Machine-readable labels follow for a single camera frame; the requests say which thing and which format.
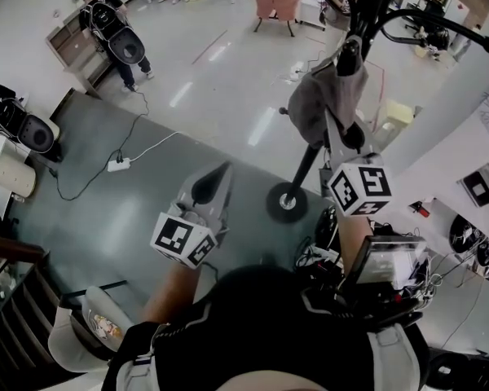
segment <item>white tiled floor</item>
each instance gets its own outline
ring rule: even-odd
[[[148,99],[150,118],[291,179],[306,144],[289,119],[276,113],[287,105],[297,85],[284,77],[297,62],[306,68],[307,60],[324,58],[319,51],[325,48],[327,32],[294,24],[296,37],[290,37],[286,24],[270,20],[254,33],[258,22],[254,0],[236,0],[234,5],[229,0],[181,1],[175,6],[136,0],[129,10],[156,72],[156,78],[146,81],[134,68],[140,91]],[[396,22],[389,30],[405,33]],[[372,47],[367,68],[370,79],[359,105],[367,118],[373,117],[385,97],[412,107],[424,105],[449,72],[443,64],[420,59],[411,47],[382,35]],[[114,73],[100,94],[127,110],[144,112],[141,96],[121,93],[121,85]],[[321,160],[316,161],[305,188],[318,189],[316,169],[321,165]]]

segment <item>shoe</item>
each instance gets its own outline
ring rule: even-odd
[[[123,86],[121,88],[121,91],[123,91],[124,93],[130,93],[130,92],[135,92],[135,91],[138,91],[138,86],[137,85],[133,85],[133,86]]]

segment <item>gray cloth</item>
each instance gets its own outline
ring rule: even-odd
[[[360,39],[348,37],[345,44]],[[326,108],[347,130],[355,121],[355,109],[368,81],[368,71],[359,51],[357,71],[347,77],[340,77],[333,61],[341,51],[325,59],[319,66],[307,73],[293,92],[288,103],[288,114],[301,136],[312,146],[320,147],[327,131]]]

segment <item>black pole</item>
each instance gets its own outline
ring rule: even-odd
[[[306,152],[304,152],[304,156],[302,157],[301,164],[299,164],[299,168],[297,170],[297,173],[295,174],[295,178],[293,179],[292,184],[290,185],[290,188],[286,193],[286,198],[284,199],[284,202],[286,204],[289,204],[295,198],[295,195],[301,188],[304,178],[306,178],[308,172],[310,172],[310,168],[315,162],[315,158],[319,154],[319,151],[320,147],[314,148],[311,147],[311,145],[308,145],[308,147],[306,148]]]

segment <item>black pants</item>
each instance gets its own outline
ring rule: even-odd
[[[131,87],[135,84],[134,76],[132,75],[132,70],[130,69],[130,65],[122,63],[109,49],[105,49],[107,52],[108,58],[112,61],[112,64],[116,67],[117,71],[120,73],[120,77],[125,83],[127,87]],[[138,66],[141,68],[141,71],[147,73],[152,70],[150,66],[150,62],[148,62],[147,57],[145,56]]]

